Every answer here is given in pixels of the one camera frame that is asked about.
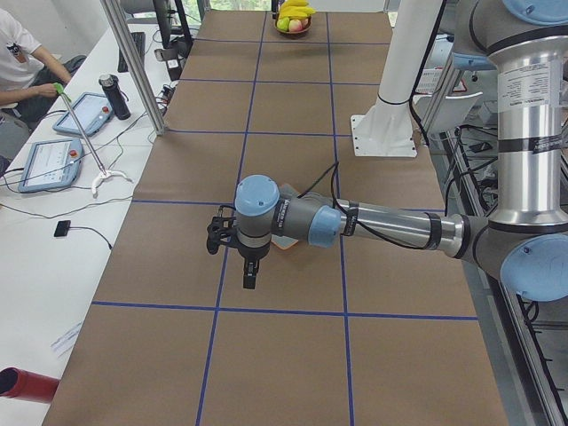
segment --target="red object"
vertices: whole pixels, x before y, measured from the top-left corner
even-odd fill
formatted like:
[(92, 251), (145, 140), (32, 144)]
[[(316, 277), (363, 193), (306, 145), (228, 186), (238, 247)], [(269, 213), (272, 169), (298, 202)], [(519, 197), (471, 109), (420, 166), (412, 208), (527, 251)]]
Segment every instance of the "red object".
[(58, 385), (58, 379), (14, 367), (0, 371), (0, 397), (49, 404)]

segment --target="water bottle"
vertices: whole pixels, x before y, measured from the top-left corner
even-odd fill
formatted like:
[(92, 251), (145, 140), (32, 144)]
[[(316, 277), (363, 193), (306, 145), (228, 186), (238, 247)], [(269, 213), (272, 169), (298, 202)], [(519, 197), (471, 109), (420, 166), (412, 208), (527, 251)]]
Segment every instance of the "water bottle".
[(130, 110), (122, 97), (121, 89), (118, 87), (118, 77), (112, 74), (103, 74), (99, 77), (99, 84), (103, 88), (114, 114), (119, 120), (126, 120), (130, 117)]

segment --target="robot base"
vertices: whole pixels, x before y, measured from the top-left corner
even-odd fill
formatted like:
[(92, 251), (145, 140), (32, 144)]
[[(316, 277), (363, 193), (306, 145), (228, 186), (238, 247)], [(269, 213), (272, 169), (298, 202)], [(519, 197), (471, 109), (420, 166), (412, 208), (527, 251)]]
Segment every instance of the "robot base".
[(355, 155), (358, 157), (414, 158), (417, 152), (412, 139), (410, 116), (403, 115), (402, 120), (397, 120), (396, 125), (393, 120), (377, 117), (379, 124), (382, 124), (377, 126), (377, 123), (373, 122), (373, 116), (376, 115), (375, 109), (376, 106), (372, 106), (367, 115), (351, 116), (351, 134)]

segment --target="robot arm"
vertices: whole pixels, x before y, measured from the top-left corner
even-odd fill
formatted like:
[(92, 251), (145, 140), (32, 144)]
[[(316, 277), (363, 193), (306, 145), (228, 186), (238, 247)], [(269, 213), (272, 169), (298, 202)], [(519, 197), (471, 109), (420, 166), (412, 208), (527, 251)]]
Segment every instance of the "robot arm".
[(225, 245), (244, 257), (245, 288), (255, 287), (273, 233), (321, 247), (342, 234), (442, 250), (528, 299), (568, 296), (568, 215), (559, 201), (568, 2), (461, 0), (457, 15), (454, 65), (480, 69), (479, 59), (487, 56), (499, 70), (498, 208), (489, 218), (440, 217), (315, 195), (280, 196), (268, 177), (247, 177), (237, 189), (235, 216), (219, 210), (208, 228), (210, 253)]
[[(486, 219), (474, 218), (476, 229)], [(235, 217), (222, 209), (208, 227), (208, 250), (225, 245), (244, 257), (243, 287), (254, 288), (259, 262), (268, 254), (272, 235), (331, 247), (339, 234), (388, 241), (407, 249), (442, 250), (461, 257), (471, 240), (471, 222), (465, 216), (440, 217), (346, 200), (315, 193), (303, 198), (280, 194), (266, 176), (245, 178), (237, 188)]]

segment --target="keyboard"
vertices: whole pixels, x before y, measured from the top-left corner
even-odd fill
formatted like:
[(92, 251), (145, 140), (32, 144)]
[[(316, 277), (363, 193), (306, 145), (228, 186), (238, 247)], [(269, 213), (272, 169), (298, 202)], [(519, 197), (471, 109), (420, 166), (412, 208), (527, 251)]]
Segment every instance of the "keyboard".
[[(135, 32), (130, 33), (132, 35), (132, 40), (134, 40), (134, 44), (136, 45), (136, 50), (140, 55), (140, 59), (142, 59), (142, 65), (144, 65), (144, 55), (146, 53), (146, 33), (142, 32)], [(128, 65), (126, 64), (126, 59), (122, 55), (122, 52), (118, 51), (118, 69), (119, 73), (125, 73), (128, 71)]]

